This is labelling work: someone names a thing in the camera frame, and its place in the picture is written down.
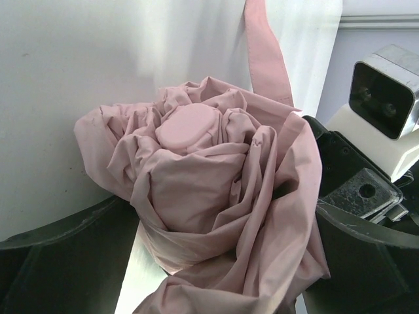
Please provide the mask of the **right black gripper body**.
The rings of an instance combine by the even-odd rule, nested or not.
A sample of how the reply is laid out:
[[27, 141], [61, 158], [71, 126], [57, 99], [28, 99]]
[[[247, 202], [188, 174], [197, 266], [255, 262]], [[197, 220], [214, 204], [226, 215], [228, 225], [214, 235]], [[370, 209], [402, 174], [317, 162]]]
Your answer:
[[337, 131], [301, 118], [303, 133], [282, 162], [274, 222], [282, 229], [417, 229], [418, 166], [405, 183], [390, 178]]

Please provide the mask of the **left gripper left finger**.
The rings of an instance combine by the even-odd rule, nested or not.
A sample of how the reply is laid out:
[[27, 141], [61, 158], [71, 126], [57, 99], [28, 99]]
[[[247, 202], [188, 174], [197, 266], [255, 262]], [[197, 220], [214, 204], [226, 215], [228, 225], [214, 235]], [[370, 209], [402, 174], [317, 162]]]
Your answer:
[[116, 196], [1, 242], [2, 313], [114, 313], [136, 236]]

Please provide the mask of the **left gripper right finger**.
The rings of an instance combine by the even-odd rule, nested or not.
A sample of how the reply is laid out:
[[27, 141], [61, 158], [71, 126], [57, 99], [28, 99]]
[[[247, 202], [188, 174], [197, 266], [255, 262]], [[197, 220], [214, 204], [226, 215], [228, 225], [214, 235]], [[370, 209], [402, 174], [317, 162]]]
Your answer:
[[330, 271], [303, 296], [308, 313], [417, 313], [418, 217], [392, 227], [319, 203]]

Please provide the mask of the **pink folding umbrella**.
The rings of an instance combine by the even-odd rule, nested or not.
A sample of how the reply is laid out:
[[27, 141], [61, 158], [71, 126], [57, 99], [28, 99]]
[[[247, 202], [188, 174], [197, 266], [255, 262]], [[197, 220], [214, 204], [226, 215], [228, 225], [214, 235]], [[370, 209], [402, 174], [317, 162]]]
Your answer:
[[137, 313], [294, 313], [330, 276], [314, 134], [293, 105], [264, 1], [247, 1], [244, 20], [252, 91], [208, 77], [75, 124], [86, 173], [135, 208], [168, 273]]

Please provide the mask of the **aluminium frame rail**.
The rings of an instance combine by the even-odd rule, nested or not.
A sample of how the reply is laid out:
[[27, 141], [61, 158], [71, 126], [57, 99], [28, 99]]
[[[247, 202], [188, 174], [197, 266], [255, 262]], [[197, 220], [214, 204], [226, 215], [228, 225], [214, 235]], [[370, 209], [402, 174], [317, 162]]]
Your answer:
[[417, 14], [343, 16], [339, 29], [344, 30], [418, 30]]

